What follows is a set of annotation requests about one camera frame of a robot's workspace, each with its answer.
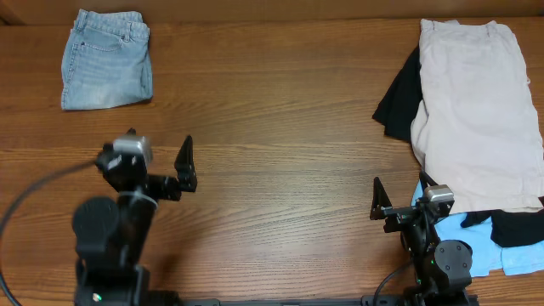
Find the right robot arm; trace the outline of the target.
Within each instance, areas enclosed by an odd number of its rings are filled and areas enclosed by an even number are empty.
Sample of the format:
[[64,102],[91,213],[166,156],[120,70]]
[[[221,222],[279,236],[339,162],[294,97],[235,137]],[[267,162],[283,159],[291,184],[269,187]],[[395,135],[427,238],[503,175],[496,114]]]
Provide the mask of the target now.
[[[442,240],[434,225],[449,215],[454,194],[445,184],[437,184],[425,172],[420,172],[425,189],[416,203],[408,207],[393,207],[380,178],[373,179],[371,220],[384,220],[386,233],[400,233],[409,261],[386,276],[374,292],[373,305],[477,305],[469,297],[467,287],[472,283],[470,269],[473,250],[464,241]],[[382,289],[396,275],[413,267],[416,284],[399,296],[383,296]]]

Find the light blue denim shorts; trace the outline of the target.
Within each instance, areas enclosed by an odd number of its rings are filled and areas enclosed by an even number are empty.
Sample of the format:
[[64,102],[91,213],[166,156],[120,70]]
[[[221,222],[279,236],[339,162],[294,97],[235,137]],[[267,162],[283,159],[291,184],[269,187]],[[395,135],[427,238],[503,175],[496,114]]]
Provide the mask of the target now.
[[78,12],[61,63],[64,111],[110,109],[153,97],[150,28],[141,13]]

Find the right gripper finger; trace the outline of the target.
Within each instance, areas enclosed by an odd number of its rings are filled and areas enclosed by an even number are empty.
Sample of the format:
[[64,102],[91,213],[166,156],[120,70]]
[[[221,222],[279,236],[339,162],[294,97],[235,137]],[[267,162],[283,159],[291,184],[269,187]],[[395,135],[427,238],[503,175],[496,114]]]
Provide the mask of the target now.
[[371,203],[371,220],[385,219],[393,206],[379,177],[373,179],[373,197]]
[[437,185],[437,183],[424,170],[421,170],[419,173],[419,182],[423,190],[429,186]]

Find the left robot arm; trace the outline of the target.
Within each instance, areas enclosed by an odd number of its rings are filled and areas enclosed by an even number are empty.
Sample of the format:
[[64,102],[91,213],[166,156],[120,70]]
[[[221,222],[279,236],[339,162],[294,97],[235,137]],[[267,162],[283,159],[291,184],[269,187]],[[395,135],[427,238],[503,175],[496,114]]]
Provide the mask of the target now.
[[118,197],[89,198],[73,214],[76,306],[181,303],[176,292],[150,289],[150,272],[139,260],[159,201],[179,201],[184,192],[196,191],[193,139],[185,138],[174,177],[150,174],[152,158],[150,141],[134,130],[104,144],[97,155],[94,164]]

